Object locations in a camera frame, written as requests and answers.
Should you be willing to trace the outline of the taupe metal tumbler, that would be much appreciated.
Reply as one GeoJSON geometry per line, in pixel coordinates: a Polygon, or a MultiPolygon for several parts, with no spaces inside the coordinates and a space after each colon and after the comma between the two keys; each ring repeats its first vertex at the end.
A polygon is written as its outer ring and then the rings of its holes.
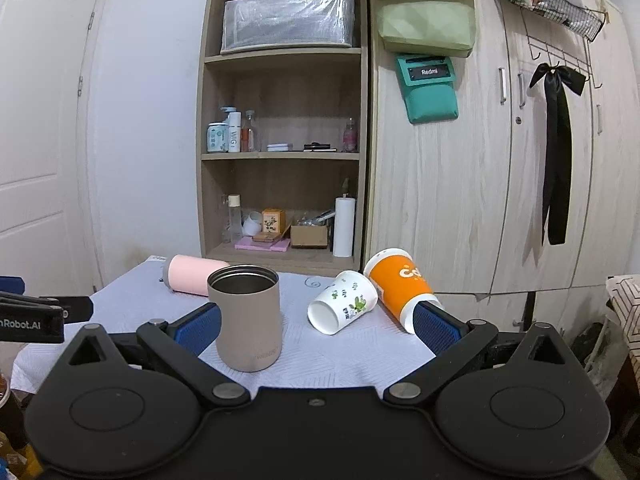
{"type": "Polygon", "coordinates": [[[232,370],[270,367],[282,349],[279,275],[263,266],[226,266],[209,275],[208,298],[221,312],[218,356],[232,370]]]}

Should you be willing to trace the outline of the orange paper cup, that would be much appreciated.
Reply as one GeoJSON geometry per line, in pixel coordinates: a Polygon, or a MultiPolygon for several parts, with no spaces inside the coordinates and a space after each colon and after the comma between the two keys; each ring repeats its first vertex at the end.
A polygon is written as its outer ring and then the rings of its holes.
{"type": "Polygon", "coordinates": [[[413,312],[421,301],[442,307],[411,255],[403,249],[377,252],[364,266],[363,274],[373,283],[386,310],[409,334],[416,333],[413,312]]]}

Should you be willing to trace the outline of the white floral paper cup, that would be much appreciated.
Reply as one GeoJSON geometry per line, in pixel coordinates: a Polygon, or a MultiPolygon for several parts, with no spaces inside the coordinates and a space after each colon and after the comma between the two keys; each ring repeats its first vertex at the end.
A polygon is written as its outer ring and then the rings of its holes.
{"type": "Polygon", "coordinates": [[[373,283],[356,271],[343,271],[308,306],[307,318],[318,332],[333,336],[378,303],[373,283]]]}

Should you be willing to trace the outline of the pink tumbler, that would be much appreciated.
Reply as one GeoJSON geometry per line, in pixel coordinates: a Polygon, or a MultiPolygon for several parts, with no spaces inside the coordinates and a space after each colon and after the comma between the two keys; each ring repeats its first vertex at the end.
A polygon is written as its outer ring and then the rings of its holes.
{"type": "Polygon", "coordinates": [[[226,266],[222,260],[174,255],[165,261],[163,283],[173,292],[207,297],[209,275],[226,266]]]}

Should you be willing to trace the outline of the clear tall bottle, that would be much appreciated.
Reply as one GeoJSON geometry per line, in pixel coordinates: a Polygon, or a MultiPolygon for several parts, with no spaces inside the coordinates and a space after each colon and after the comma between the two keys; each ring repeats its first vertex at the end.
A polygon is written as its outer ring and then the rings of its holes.
{"type": "Polygon", "coordinates": [[[239,194],[228,196],[228,234],[231,244],[239,243],[243,237],[241,197],[239,194]]]}

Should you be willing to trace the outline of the small yellow floral box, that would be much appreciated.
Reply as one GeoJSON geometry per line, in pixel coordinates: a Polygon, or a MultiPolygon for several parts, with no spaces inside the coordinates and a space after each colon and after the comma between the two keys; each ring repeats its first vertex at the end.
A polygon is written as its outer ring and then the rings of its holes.
{"type": "Polygon", "coordinates": [[[262,211],[262,232],[281,235],[286,228],[286,214],[283,209],[262,211]]]}

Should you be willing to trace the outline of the small cardboard box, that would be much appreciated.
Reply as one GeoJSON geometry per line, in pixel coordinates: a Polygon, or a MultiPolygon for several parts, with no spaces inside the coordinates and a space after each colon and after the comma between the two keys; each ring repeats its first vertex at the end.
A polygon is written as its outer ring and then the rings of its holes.
{"type": "Polygon", "coordinates": [[[291,246],[294,248],[327,248],[329,230],[327,226],[291,226],[291,246]]]}

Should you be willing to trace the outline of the pile of papers and packages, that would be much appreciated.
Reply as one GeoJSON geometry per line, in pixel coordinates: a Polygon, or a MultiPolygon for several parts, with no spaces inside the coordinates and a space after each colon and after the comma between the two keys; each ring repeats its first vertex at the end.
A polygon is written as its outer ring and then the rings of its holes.
{"type": "Polygon", "coordinates": [[[620,321],[637,386],[640,387],[640,275],[616,275],[606,280],[606,291],[620,321]]]}

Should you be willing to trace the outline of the clear spray bottle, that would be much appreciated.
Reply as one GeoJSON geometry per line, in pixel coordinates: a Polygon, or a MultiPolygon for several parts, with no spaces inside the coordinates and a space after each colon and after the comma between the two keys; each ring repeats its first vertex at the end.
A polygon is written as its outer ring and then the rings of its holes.
{"type": "Polygon", "coordinates": [[[241,131],[241,150],[243,152],[254,152],[257,150],[254,116],[254,110],[247,110],[245,112],[245,119],[241,131]]]}

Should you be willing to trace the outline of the pink small bottle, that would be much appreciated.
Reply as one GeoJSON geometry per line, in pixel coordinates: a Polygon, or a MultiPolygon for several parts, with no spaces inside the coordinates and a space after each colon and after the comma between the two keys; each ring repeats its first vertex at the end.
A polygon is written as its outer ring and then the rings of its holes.
{"type": "Polygon", "coordinates": [[[354,118],[347,119],[343,131],[343,151],[345,153],[356,153],[358,151],[358,128],[354,118]]]}

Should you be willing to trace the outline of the white lotion bottle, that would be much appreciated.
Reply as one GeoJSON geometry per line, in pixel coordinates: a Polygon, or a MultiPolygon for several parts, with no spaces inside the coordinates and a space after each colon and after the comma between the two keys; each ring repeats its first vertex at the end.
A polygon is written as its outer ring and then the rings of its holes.
{"type": "Polygon", "coordinates": [[[241,151],[242,114],[233,106],[221,107],[226,114],[224,122],[227,125],[227,144],[229,153],[241,151]]]}

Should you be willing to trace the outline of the teal pouch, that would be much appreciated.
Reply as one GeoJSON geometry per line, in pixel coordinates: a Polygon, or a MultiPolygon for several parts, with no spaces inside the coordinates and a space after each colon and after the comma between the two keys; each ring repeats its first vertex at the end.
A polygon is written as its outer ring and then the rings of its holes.
{"type": "Polygon", "coordinates": [[[448,56],[398,54],[396,72],[411,125],[458,118],[456,73],[448,56]]]}

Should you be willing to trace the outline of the black ribbon bow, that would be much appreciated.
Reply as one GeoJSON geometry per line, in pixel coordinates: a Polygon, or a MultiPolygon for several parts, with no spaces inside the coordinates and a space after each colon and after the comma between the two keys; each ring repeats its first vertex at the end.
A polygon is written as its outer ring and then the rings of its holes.
{"type": "Polygon", "coordinates": [[[581,96],[586,77],[565,65],[541,63],[536,67],[529,88],[544,82],[546,100],[546,156],[542,186],[542,237],[551,246],[566,242],[570,192],[572,192],[573,133],[565,90],[581,96]]]}

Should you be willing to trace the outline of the wooden shelf unit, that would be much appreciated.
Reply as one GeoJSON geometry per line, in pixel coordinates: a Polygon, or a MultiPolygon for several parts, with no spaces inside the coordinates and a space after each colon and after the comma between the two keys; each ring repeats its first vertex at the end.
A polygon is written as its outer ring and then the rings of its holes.
{"type": "Polygon", "coordinates": [[[224,4],[207,0],[203,22],[198,108],[196,187],[201,253],[231,263],[258,264],[278,272],[333,276],[362,266],[368,178],[370,6],[356,0],[355,44],[222,54],[224,4]],[[207,153],[206,128],[221,107],[254,110],[258,149],[207,153]],[[347,119],[357,122],[358,151],[343,151],[347,119]],[[224,229],[226,198],[239,194],[246,211],[283,209],[288,221],[320,214],[337,197],[356,198],[350,258],[328,248],[287,252],[235,250],[224,229]]]}

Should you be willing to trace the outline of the wrapped storage box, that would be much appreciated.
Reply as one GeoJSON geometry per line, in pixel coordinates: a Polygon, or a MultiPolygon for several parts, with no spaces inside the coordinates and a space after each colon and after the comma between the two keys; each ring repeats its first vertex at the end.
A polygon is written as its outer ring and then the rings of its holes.
{"type": "Polygon", "coordinates": [[[355,44],[356,0],[229,0],[222,16],[222,54],[355,44]]]}

